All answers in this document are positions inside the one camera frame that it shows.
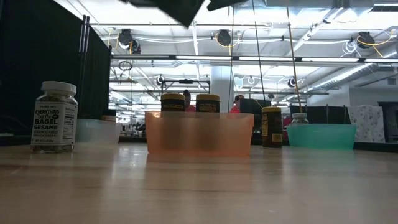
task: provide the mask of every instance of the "translucent orange container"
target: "translucent orange container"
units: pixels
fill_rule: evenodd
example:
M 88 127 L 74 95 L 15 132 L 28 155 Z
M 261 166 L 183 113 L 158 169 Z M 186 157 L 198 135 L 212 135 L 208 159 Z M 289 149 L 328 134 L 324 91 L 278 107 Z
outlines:
M 248 156 L 253 114 L 146 112 L 151 154 Z

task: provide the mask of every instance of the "small glass bottle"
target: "small glass bottle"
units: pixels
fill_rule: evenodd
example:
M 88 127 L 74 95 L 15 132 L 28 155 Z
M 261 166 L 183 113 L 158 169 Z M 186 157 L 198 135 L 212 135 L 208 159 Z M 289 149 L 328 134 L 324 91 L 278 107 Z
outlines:
M 292 121 L 292 126 L 296 125 L 304 125 L 304 124 L 310 124 L 310 122 L 307 120 L 307 114 L 306 113 L 294 113 L 293 114 L 293 121 Z
M 32 152 L 72 152 L 75 143 L 77 108 L 76 86 L 55 81 L 42 84 L 44 94 L 36 99 Z

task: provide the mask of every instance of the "teal plastic bin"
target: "teal plastic bin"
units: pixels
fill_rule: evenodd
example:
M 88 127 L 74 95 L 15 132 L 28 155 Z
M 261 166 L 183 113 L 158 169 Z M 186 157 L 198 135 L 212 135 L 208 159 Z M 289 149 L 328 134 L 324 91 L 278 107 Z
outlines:
M 307 124 L 288 126 L 289 144 L 311 149 L 353 149 L 356 126 L 350 124 Z

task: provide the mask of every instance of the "wooden table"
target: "wooden table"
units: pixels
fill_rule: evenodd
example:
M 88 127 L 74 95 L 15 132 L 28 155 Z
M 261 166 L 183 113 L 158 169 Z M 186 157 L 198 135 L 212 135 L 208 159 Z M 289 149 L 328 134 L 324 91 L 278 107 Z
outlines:
M 252 149 L 248 158 L 0 147 L 0 223 L 397 223 L 398 154 Z

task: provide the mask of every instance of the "person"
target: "person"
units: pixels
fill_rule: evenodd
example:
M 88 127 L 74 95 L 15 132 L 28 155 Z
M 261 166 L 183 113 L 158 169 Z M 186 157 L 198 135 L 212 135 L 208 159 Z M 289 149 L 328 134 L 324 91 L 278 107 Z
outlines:
M 195 106 L 191 105 L 191 93 L 189 90 L 184 90 L 185 96 L 185 112 L 196 112 Z
M 235 96 L 234 106 L 229 111 L 230 113 L 240 113 L 241 112 L 241 99 L 244 99 L 243 95 Z

